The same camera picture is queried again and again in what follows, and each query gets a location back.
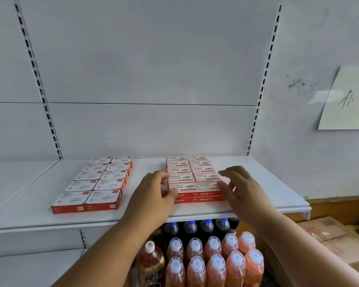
bottle cap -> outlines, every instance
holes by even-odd
[[[248,255],[254,264],[263,264],[263,255],[257,249],[251,249]]]
[[[209,245],[211,249],[216,250],[221,245],[221,242],[216,236],[211,236],[209,238]]]
[[[183,266],[181,258],[178,257],[171,258],[168,265],[172,273],[179,273]]]
[[[225,259],[220,254],[214,254],[211,256],[211,265],[216,270],[221,270],[225,267]]]
[[[245,264],[245,258],[240,251],[232,251],[230,258],[233,264],[237,267],[241,267]]]
[[[153,241],[147,241],[145,244],[145,251],[147,253],[152,253],[155,249],[154,242]]]
[[[190,242],[191,249],[194,252],[198,252],[201,249],[202,243],[197,238],[193,238]]]
[[[172,250],[178,252],[182,247],[182,242],[179,238],[172,238],[169,243],[172,246]]]
[[[190,260],[190,265],[195,272],[201,272],[205,267],[205,262],[200,256],[194,256]]]
[[[225,239],[226,239],[226,243],[229,246],[235,246],[238,243],[238,239],[235,236],[235,234],[228,233],[226,234]]]
[[[252,245],[255,243],[255,238],[252,233],[249,233],[248,231],[244,231],[242,233],[242,240],[245,244]]]

white bottle cap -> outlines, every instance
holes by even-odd
[[[254,235],[252,233],[249,233],[248,231],[245,231],[242,234],[242,240],[245,244],[252,245],[255,242]]]
[[[191,266],[195,272],[202,271],[202,261],[198,258],[193,260]]]
[[[181,241],[177,238],[173,238],[171,241],[170,241],[170,245],[172,246],[172,250],[175,251],[175,252],[178,252],[181,248]]]
[[[220,254],[214,254],[211,257],[211,260],[212,260],[212,262],[211,262],[212,266],[216,270],[220,270],[225,266],[225,260]]]
[[[241,267],[245,263],[244,256],[239,251],[232,251],[231,254],[231,261],[237,267]]]
[[[171,259],[171,263],[170,263],[170,270],[172,271],[172,273],[179,273],[180,270],[181,270],[181,265],[182,265],[182,262],[180,262],[179,260],[181,260],[180,258],[178,257],[173,257]]]
[[[238,243],[237,237],[231,233],[226,234],[225,239],[229,246],[235,246]]]
[[[217,239],[213,238],[213,239],[210,240],[209,244],[210,244],[211,249],[216,250],[216,249],[218,249],[218,247],[220,245],[220,242],[217,241]]]
[[[200,244],[200,242],[197,241],[197,240],[192,241],[192,242],[191,242],[191,248],[192,248],[192,250],[193,250],[194,252],[198,252],[199,249],[201,249],[201,244]]]
[[[249,251],[249,257],[250,257],[250,260],[254,264],[262,264],[263,263],[263,255],[257,249],[251,249]]]
[[[155,249],[155,245],[153,241],[147,241],[145,244],[145,251],[147,253],[152,253]]]

person's left hand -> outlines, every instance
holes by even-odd
[[[162,171],[148,173],[132,194],[122,220],[136,223],[136,227],[149,234],[160,227],[169,217],[177,198],[176,189],[162,197],[161,184],[166,184],[169,177]]]

hand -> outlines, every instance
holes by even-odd
[[[278,213],[259,183],[242,166],[226,168],[219,174],[230,178],[229,184],[219,181],[218,187],[240,220],[255,228],[269,215]]]
[[[122,220],[129,224],[136,223],[136,227],[146,230],[148,234],[166,222],[177,198],[176,189],[162,197],[161,184],[166,184],[169,177],[168,173],[162,171],[148,173],[132,194]]]

forearm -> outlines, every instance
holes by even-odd
[[[359,273],[284,215],[274,213],[256,231],[295,286],[359,286]]]
[[[121,287],[134,257],[149,234],[144,225],[121,220],[57,280],[53,287]]]

